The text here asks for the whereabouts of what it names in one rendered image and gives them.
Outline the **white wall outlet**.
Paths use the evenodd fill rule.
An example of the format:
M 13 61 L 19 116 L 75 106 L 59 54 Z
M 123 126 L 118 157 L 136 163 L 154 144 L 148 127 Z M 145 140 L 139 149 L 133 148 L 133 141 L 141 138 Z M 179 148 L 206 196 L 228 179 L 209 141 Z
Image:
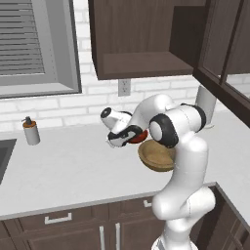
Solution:
M 131 95 L 131 80 L 119 79 L 118 80 L 118 96 L 126 97 Z

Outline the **dark wood open wall cabinet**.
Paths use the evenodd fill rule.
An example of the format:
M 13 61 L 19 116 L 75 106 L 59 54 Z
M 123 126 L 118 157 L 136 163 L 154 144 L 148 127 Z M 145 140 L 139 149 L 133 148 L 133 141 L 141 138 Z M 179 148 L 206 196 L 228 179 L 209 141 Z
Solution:
M 209 0 L 88 0 L 100 80 L 191 74 Z

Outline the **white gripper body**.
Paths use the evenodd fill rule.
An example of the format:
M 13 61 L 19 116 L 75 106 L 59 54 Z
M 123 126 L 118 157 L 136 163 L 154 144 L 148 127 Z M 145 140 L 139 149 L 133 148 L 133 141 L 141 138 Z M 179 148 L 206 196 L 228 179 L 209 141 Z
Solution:
M 106 138 L 105 141 L 112 148 L 121 147 L 121 143 L 118 140 L 110 140 L 109 138 Z

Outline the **red bowl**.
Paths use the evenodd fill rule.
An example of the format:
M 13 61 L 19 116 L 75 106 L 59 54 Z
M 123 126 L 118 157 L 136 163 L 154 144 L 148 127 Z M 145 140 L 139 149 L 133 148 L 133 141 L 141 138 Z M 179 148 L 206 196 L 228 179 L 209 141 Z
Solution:
M 147 135 L 148 135 L 148 131 L 144 130 L 141 134 L 139 134 L 135 138 L 131 139 L 129 141 L 129 144 L 138 144 L 138 143 L 141 143 L 141 142 L 143 142 L 147 138 Z

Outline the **dark wood corner base cabinet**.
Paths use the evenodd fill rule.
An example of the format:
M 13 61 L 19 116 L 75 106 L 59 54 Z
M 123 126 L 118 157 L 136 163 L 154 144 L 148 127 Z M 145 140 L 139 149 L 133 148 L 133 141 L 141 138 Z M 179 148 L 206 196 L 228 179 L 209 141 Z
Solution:
M 215 208 L 193 226 L 191 241 L 198 250 L 250 250 L 250 227 L 218 183 L 209 188 Z

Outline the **grey sink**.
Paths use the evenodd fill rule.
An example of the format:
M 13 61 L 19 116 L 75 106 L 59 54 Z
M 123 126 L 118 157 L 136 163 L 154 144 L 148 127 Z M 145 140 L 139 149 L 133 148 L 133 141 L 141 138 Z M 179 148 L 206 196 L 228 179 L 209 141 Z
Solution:
M 0 185 L 2 184 L 16 142 L 16 139 L 0 141 Z

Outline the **wooden bowl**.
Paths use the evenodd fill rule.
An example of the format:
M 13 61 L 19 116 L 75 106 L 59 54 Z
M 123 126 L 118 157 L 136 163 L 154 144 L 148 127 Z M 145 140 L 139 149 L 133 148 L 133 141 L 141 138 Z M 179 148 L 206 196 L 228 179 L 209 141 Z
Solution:
M 154 140 L 147 140 L 140 144 L 138 154 L 141 161 L 150 170 L 168 172 L 174 169 L 176 152 Z

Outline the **grey window with blinds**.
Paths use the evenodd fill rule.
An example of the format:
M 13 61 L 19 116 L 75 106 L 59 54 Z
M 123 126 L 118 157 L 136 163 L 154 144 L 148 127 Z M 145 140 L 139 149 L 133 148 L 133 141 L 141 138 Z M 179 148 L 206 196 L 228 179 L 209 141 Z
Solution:
M 80 92 L 73 0 L 0 0 L 0 99 Z

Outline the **white soap dispenser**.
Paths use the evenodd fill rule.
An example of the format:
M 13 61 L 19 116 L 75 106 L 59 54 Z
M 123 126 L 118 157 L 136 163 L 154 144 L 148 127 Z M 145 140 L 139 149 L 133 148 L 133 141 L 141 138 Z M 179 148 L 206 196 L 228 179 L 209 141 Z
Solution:
M 22 121 L 22 127 L 24 129 L 24 134 L 26 141 L 30 146 L 36 146 L 40 143 L 40 136 L 37 128 L 37 123 L 27 116 Z

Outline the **wide dark wood drawer front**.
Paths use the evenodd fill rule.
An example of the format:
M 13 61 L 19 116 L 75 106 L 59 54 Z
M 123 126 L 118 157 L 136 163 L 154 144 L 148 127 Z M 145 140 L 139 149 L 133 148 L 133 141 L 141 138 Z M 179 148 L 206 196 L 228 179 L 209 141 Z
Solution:
M 67 213 L 72 213 L 72 221 L 45 225 L 44 218 L 49 216 L 51 219 L 65 217 Z M 106 204 L 66 209 L 62 211 L 50 212 L 39 215 L 32 215 L 15 219 L 15 223 L 21 231 L 28 232 L 34 230 L 51 229 L 54 227 L 74 226 L 77 224 L 88 224 L 108 219 L 108 206 Z

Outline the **dark wood base cabinet door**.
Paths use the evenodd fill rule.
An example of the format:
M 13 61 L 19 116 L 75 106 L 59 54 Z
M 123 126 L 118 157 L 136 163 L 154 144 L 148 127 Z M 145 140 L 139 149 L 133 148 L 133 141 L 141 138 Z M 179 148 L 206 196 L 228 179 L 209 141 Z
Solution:
M 100 226 L 49 229 L 26 235 L 21 240 L 26 250 L 101 250 Z M 109 239 L 104 233 L 105 250 Z
M 120 250 L 151 250 L 153 242 L 163 232 L 164 221 L 155 218 L 130 218 L 110 226 L 110 250 L 115 249 L 115 224 L 120 223 Z

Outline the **narrow dark wood drawer front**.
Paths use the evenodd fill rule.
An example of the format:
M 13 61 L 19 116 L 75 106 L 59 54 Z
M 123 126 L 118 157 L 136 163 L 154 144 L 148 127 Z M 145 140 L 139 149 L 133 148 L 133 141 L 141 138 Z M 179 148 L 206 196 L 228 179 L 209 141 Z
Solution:
M 127 199 L 118 202 L 112 202 L 108 204 L 109 218 L 111 220 L 117 220 L 121 218 L 130 217 L 152 217 L 155 218 L 152 208 L 144 206 L 144 200 L 152 202 L 152 197 L 142 197 L 135 199 Z

